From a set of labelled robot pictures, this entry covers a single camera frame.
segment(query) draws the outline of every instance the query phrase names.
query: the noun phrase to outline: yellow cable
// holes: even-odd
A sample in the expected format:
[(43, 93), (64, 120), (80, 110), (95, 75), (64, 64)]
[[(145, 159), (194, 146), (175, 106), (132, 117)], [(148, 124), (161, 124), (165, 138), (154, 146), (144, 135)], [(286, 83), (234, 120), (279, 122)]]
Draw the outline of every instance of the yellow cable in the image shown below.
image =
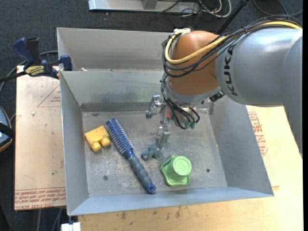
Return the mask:
[(166, 50), (165, 50), (166, 61), (171, 63), (171, 64), (181, 64), (181, 63), (183, 63), (185, 61), (188, 61), (188, 60), (192, 59), (193, 57), (195, 57), (195, 56), (197, 56), (197, 55), (199, 55), (201, 53), (204, 53), (205, 51), (211, 50), (212, 48), (216, 47), (219, 43), (221, 43), (226, 37), (227, 36), (223, 36), (223, 37), (215, 40), (213, 43), (210, 43), (210, 44), (204, 46), (203, 48), (195, 51), (194, 53), (192, 53), (192, 54), (190, 54), (190, 55), (188, 55), (188, 56), (186, 56), (184, 58), (178, 59), (178, 60), (172, 60), (169, 57), (169, 54), (168, 54), (169, 49), (170, 49), (170, 45), (171, 45), (172, 41), (174, 40), (174, 38), (172, 37), (172, 39), (170, 39), (168, 41), (167, 45), (166, 45)]
[[(265, 23), (261, 24), (261, 26), (263, 26), (263, 25), (283, 25), (283, 26), (287, 26), (287, 27), (290, 27), (290, 28), (294, 28), (294, 29), (302, 29), (300, 26), (298, 26), (296, 24), (293, 24), (293, 23), (290, 23), (290, 22), (284, 22), (284, 21), (265, 22)], [(169, 41), (167, 42), (166, 49), (165, 49), (165, 59), (170, 64), (176, 65), (176, 64), (181, 64), (183, 62), (186, 62), (186, 61), (192, 59), (193, 57), (195, 57), (195, 56), (197, 56), (197, 55), (199, 55), (201, 53), (204, 53), (205, 51), (209, 51), (212, 48), (216, 47), (218, 44), (220, 44), (227, 37), (227, 36), (223, 36), (221, 38), (218, 38), (214, 42), (204, 46), (203, 48), (195, 51), (194, 53), (192, 53), (192, 54), (190, 54), (190, 55), (188, 55), (186, 57), (183, 57), (183, 58), (177, 59), (177, 60), (172, 60), (169, 57), (170, 46), (171, 46), (173, 40), (176, 37), (178, 37), (180, 34), (182, 34), (182, 33), (187, 33), (187, 29), (180, 29), (180, 30), (175, 31), (173, 33), (173, 35), (171, 36), (171, 38), (169, 39)]]
[(283, 26), (288, 26), (290, 28), (294, 28), (294, 29), (302, 29), (302, 27), (296, 25), (296, 24), (293, 24), (293, 23), (290, 23), (290, 22), (286, 22), (286, 21), (277, 21), (277, 22), (265, 22), (262, 25), (283, 25)]

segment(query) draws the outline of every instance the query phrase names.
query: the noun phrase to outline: hairbrush handle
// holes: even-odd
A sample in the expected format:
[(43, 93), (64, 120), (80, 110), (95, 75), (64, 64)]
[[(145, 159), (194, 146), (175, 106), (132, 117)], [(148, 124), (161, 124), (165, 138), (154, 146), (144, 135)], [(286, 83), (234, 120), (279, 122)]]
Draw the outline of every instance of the hairbrush handle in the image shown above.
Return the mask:
[(152, 193), (153, 191), (155, 191), (156, 187), (152, 183), (151, 178), (148, 176), (148, 173), (144, 169), (138, 157), (136, 156), (131, 157), (129, 159), (129, 162), (130, 166), (133, 168), (135, 174), (137, 175), (142, 185), (145, 187), (146, 191), (148, 193)]
[(153, 185), (151, 178), (148, 176), (138, 157), (135, 156), (133, 144), (120, 122), (117, 119), (110, 119), (106, 123), (106, 129), (119, 152), (129, 160), (131, 167), (146, 191), (148, 193), (155, 191), (156, 187)]

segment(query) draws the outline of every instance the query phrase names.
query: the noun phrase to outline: gray metal tray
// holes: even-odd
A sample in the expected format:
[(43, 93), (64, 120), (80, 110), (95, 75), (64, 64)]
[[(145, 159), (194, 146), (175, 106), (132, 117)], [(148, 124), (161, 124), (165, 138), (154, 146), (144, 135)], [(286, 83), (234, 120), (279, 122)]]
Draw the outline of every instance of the gray metal tray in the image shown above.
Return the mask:
[[(129, 162), (114, 144), (93, 152), (83, 134), (117, 118), (136, 156), (154, 143), (159, 115), (145, 118), (153, 95), (160, 93), (162, 71), (72, 71), (61, 73), (61, 105), (68, 215), (145, 209), (273, 196), (251, 122), (244, 105), (227, 97), (193, 130), (170, 125), (164, 157), (142, 164), (156, 191), (147, 194)], [(192, 162), (191, 182), (168, 187), (160, 166), (171, 155)]]

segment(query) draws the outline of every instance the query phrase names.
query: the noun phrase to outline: kuka logo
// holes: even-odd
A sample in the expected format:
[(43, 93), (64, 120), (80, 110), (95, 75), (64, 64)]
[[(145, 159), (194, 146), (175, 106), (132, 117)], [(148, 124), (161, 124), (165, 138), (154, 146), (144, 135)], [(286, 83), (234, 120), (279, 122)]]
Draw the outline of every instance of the kuka logo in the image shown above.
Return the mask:
[(234, 96), (238, 96), (238, 94), (235, 93), (235, 88), (232, 84), (232, 78), (231, 78), (231, 74), (230, 74), (230, 65), (229, 65), (231, 58), (232, 58), (234, 46), (235, 45), (231, 45), (228, 48), (227, 56), (225, 57), (225, 65), (223, 67), (223, 69), (224, 69), (223, 74), (227, 77), (227, 80), (225, 82), (227, 84), (227, 88), (231, 91), (231, 94), (234, 95)]

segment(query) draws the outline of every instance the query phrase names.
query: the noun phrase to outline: small metal part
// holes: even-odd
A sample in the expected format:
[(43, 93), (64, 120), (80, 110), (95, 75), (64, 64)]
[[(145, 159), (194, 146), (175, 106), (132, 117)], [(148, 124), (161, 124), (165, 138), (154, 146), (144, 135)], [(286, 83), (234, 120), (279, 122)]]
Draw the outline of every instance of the small metal part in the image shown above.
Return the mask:
[(156, 137), (155, 137), (156, 144), (151, 144), (148, 147), (148, 150), (144, 151), (141, 154), (141, 158), (144, 161), (148, 161), (151, 158), (151, 156), (153, 156), (154, 158), (162, 157), (163, 156), (163, 148), (165, 147), (170, 134), (171, 133), (169, 131), (168, 126), (159, 127), (159, 129), (156, 133)]
[(152, 118), (154, 115), (158, 114), (163, 107), (165, 107), (165, 104), (160, 102), (160, 95), (154, 95), (149, 104), (149, 109), (145, 113), (145, 117), (147, 119)]

